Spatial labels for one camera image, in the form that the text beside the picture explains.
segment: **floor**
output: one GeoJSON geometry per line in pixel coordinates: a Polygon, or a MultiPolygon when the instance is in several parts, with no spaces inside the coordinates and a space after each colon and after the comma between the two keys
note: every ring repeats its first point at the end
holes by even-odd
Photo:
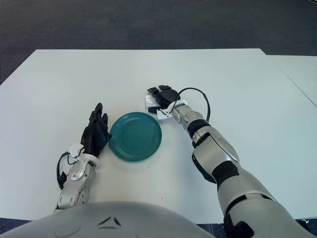
{"type": "MultiPolygon", "coordinates": [[[[261,48],[317,56],[308,0],[0,0],[0,84],[35,49],[261,48]]],[[[0,234],[28,221],[0,218],[0,234]]],[[[222,224],[201,225],[226,237],[222,224]]],[[[317,220],[309,229],[317,235],[317,220]]]]}

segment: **metal arm segment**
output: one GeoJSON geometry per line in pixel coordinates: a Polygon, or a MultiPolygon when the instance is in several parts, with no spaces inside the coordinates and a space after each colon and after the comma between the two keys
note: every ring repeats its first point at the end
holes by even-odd
{"type": "Polygon", "coordinates": [[[200,113],[188,105],[178,105],[172,115],[192,138],[194,164],[206,180],[217,184],[229,238],[315,237],[240,166],[234,148],[200,113]]]}

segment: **teal plate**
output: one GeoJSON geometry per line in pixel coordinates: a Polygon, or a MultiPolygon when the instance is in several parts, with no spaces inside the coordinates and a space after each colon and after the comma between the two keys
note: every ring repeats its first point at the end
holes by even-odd
{"type": "Polygon", "coordinates": [[[109,141],[114,154],[129,162],[144,160],[154,154],[162,141],[158,122],[145,113],[128,113],[112,126],[109,141]]]}

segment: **black cable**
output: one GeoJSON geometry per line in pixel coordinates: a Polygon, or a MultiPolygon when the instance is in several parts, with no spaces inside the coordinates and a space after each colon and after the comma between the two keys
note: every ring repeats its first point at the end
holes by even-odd
{"type": "Polygon", "coordinates": [[[180,97],[180,94],[181,94],[182,92],[188,90],[188,89],[196,90],[196,91],[200,92],[200,93],[204,96],[204,98],[205,98],[205,100],[206,100],[206,102],[207,102],[207,118],[206,118],[206,121],[209,122],[209,118],[210,118],[210,105],[209,105],[208,98],[207,98],[206,94],[205,94],[202,90],[199,90],[199,89],[197,89],[197,88],[184,88],[184,89],[180,90],[179,93],[177,93],[177,97],[175,98],[174,105],[173,105],[173,107],[172,107],[172,110],[169,112],[169,114],[174,110],[174,107],[175,107],[175,105],[176,105],[176,101],[177,101],[177,99],[180,97]]]}
{"type": "Polygon", "coordinates": [[[69,165],[73,165],[73,164],[75,164],[77,161],[75,161],[75,162],[73,162],[73,163],[70,163],[69,162],[69,153],[67,154],[67,163],[69,164],[69,165]]]}
{"type": "Polygon", "coordinates": [[[59,188],[60,188],[60,189],[63,189],[63,188],[64,188],[64,185],[63,185],[63,184],[66,182],[67,175],[66,175],[64,172],[62,172],[62,173],[60,174],[60,172],[59,172],[59,164],[60,164],[61,159],[64,158],[66,155],[69,155],[69,153],[68,153],[68,152],[65,152],[65,153],[63,153],[63,154],[60,156],[60,159],[58,160],[57,168],[56,168],[57,182],[58,182],[58,185],[59,185],[59,188]]]}

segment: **white table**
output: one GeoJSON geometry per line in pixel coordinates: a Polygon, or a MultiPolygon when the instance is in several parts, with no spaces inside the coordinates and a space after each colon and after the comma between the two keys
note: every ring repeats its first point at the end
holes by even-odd
{"type": "MultiPolygon", "coordinates": [[[[98,102],[109,126],[145,112],[146,90],[168,84],[202,89],[211,121],[294,218],[317,215],[317,109],[259,49],[37,50],[0,86],[0,217],[37,219],[59,195],[56,163],[80,142],[98,102]]],[[[206,115],[203,97],[182,98],[206,115]]],[[[162,143],[141,163],[107,146],[89,202],[157,204],[195,223],[222,222],[216,186],[191,160],[191,140],[173,119],[159,122],[162,143]]]]}
{"type": "Polygon", "coordinates": [[[317,56],[269,56],[317,107],[317,56]]]}

